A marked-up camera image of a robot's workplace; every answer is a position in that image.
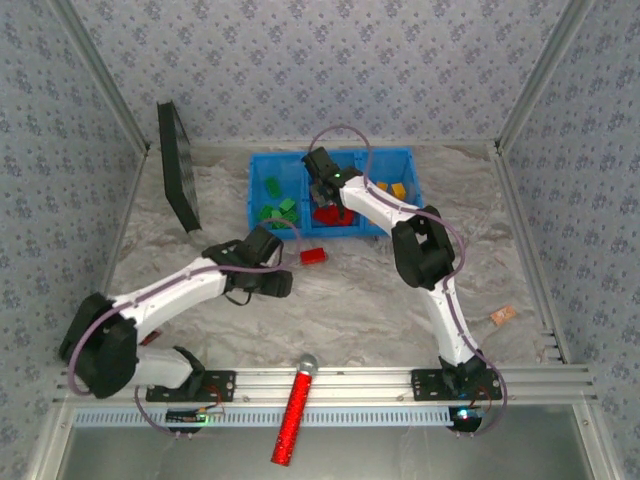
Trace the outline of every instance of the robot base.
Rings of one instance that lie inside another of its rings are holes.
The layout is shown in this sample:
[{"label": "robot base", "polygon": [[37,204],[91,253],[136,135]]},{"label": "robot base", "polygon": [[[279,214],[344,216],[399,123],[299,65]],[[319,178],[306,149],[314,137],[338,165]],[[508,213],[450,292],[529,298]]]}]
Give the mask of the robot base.
[{"label": "robot base", "polygon": [[501,400],[502,390],[498,376],[486,369],[462,392],[454,392],[445,383],[443,370],[419,369],[411,371],[411,387],[416,402],[450,400]]}]

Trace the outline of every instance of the metal corner post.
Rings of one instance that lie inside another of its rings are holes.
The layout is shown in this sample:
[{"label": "metal corner post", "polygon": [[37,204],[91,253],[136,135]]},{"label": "metal corner post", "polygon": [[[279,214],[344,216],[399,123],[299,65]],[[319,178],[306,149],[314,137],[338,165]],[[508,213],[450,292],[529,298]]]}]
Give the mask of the metal corner post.
[{"label": "metal corner post", "polygon": [[533,71],[529,74],[520,96],[504,122],[498,137],[500,153],[506,154],[513,146],[513,142],[527,122],[551,75],[564,57],[594,3],[595,0],[569,0],[567,3]]},{"label": "metal corner post", "polygon": [[513,173],[507,161],[502,155],[495,153],[495,149],[493,149],[493,152],[490,151],[489,156],[494,162],[498,173],[498,181],[504,194],[504,203],[507,207],[509,219],[511,220],[518,254],[524,266],[525,278],[529,284],[531,295],[542,322],[547,328],[554,331],[563,360],[566,363],[571,363],[569,346],[562,325],[558,319],[555,304],[551,298],[551,290],[546,280],[531,229],[526,221],[524,207],[518,195]]},{"label": "metal corner post", "polygon": [[141,155],[144,154],[147,151],[148,144],[144,139],[142,130],[118,90],[89,33],[82,24],[75,7],[70,0],[48,0],[48,3],[66,30],[71,43],[82,58],[128,140]]}]

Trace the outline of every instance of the green block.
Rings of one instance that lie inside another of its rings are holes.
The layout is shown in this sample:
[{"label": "green block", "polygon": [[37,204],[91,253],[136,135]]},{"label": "green block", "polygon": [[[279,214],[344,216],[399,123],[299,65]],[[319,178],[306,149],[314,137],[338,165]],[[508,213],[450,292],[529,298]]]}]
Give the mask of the green block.
[{"label": "green block", "polygon": [[273,207],[271,205],[265,205],[264,207],[262,207],[262,210],[260,210],[260,213],[258,214],[258,218],[260,219],[260,221],[266,220],[267,218],[271,218],[272,212],[273,212]]},{"label": "green block", "polygon": [[[280,213],[280,210],[274,208],[271,212],[271,218],[282,218],[282,213]],[[271,222],[271,226],[277,230],[278,228],[284,228],[285,225],[278,222]]]},{"label": "green block", "polygon": [[282,190],[276,177],[267,178],[266,182],[267,192],[271,198],[280,198],[282,196]]},{"label": "green block", "polygon": [[291,198],[285,198],[281,203],[280,203],[280,211],[282,213],[286,213],[289,210],[293,210],[293,208],[296,206],[296,202],[291,199]]},{"label": "green block", "polygon": [[289,220],[291,223],[295,225],[299,217],[296,214],[295,210],[289,210],[287,213],[282,215],[282,218],[284,218],[285,220]]}]

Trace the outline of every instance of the yellow block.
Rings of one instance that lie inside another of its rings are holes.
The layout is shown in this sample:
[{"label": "yellow block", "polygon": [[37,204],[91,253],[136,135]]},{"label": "yellow block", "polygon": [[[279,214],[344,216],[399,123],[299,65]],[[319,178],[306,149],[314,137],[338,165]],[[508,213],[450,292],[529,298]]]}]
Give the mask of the yellow block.
[{"label": "yellow block", "polygon": [[404,201],[407,196],[407,191],[404,189],[404,185],[402,185],[401,183],[394,183],[393,185],[391,185],[391,192],[393,193],[393,196],[398,200]]}]

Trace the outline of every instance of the wire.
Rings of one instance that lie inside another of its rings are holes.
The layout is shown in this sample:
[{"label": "wire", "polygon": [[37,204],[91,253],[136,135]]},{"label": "wire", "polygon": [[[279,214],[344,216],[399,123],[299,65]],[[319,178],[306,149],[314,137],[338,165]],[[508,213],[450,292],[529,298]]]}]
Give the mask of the wire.
[{"label": "wire", "polygon": [[485,387],[483,387],[482,385],[480,385],[478,388],[476,388],[476,394],[473,396],[473,400],[471,400],[471,403],[469,404],[469,406],[467,408],[471,408],[473,407],[476,402],[479,400],[478,398],[478,392],[482,392],[485,394],[485,396],[489,399],[489,406],[487,407],[487,411],[484,412],[485,414],[489,413],[489,411],[491,410],[491,405],[493,403],[493,400],[491,398],[491,395],[489,394],[489,390],[487,390]]},{"label": "wire", "polygon": [[222,415],[226,415],[226,412],[224,411],[224,403],[222,402],[222,394],[220,393],[220,390],[218,389],[218,387],[216,387],[215,385],[205,385],[204,389],[211,393],[216,394],[216,403],[206,407],[202,407],[201,409],[199,409],[199,413],[203,413],[211,408],[216,408],[217,406],[220,406],[220,408],[222,409]]},{"label": "wire", "polygon": [[172,432],[167,427],[163,427],[162,425],[158,425],[153,418],[144,410],[142,407],[142,402],[140,401],[140,385],[136,385],[136,388],[133,390],[133,401],[136,403],[136,407],[144,418],[145,422],[147,422],[151,428],[162,433],[163,435],[167,435],[168,437],[174,437],[178,439],[180,437],[180,432]]},{"label": "wire", "polygon": [[[371,144],[369,143],[369,140],[367,139],[365,134],[362,133],[357,128],[352,127],[350,125],[331,125],[325,128],[324,130],[322,130],[313,138],[313,140],[311,141],[311,144],[309,145],[309,152],[313,150],[314,145],[320,139],[320,137],[322,137],[322,135],[332,130],[338,130],[338,129],[352,131],[362,139],[365,146],[367,147],[367,152],[368,152],[367,164],[363,172],[363,182],[367,192],[371,196],[373,196],[376,200],[382,202],[386,206],[398,210],[398,206],[396,204],[390,202],[383,196],[379,195],[374,189],[369,188],[369,171],[371,170],[371,166],[373,165],[373,148],[371,147]],[[438,217],[437,215],[432,215],[430,213],[423,212],[422,210],[405,208],[405,207],[401,207],[399,211],[405,212],[405,213],[412,213],[414,215],[419,215],[421,217],[425,217],[425,218],[428,218],[429,220],[439,223],[444,228],[446,228],[451,233],[451,235],[453,235],[456,243],[458,244],[458,248],[460,250],[460,262],[458,263],[458,266],[453,270],[453,272],[451,272],[449,275],[444,277],[444,281],[442,282],[442,285],[444,287],[444,293],[447,298],[447,305],[449,306],[449,310],[451,311],[451,316],[453,318],[453,322],[456,325],[456,329],[458,330],[458,334],[460,335],[460,338],[462,338],[462,341],[465,343],[465,345],[469,350],[471,350],[480,360],[482,360],[487,365],[487,367],[489,367],[491,370],[493,370],[496,373],[496,376],[498,377],[498,381],[500,382],[500,386],[502,388],[502,406],[500,407],[500,410],[498,411],[498,414],[493,419],[493,421],[489,425],[484,427],[482,430],[480,430],[479,432],[463,434],[464,436],[468,436],[468,437],[483,435],[493,430],[498,425],[500,420],[502,420],[502,417],[506,412],[507,401],[508,401],[507,400],[508,391],[507,391],[507,383],[505,382],[504,377],[502,376],[502,373],[500,372],[500,370],[498,370],[498,368],[487,357],[485,357],[484,354],[478,348],[474,347],[471,341],[469,340],[469,338],[467,337],[467,334],[462,328],[462,324],[460,322],[460,319],[458,318],[458,314],[456,313],[456,309],[453,305],[453,299],[451,298],[451,293],[449,290],[449,281],[452,280],[460,272],[460,270],[462,270],[462,267],[464,266],[464,263],[466,260],[466,249],[464,246],[464,241],[462,240],[462,237],[460,236],[460,234],[453,227],[453,225],[451,225],[446,220]]]},{"label": "wire", "polygon": [[236,300],[235,298],[231,298],[229,296],[228,293],[224,294],[224,298],[226,298],[227,300],[229,300],[231,303],[233,303],[234,305],[237,305],[238,307],[244,307],[245,305],[248,305],[249,302],[251,301],[251,293],[249,292],[249,294],[247,295],[247,299],[244,301],[244,303],[240,303],[238,300]]}]

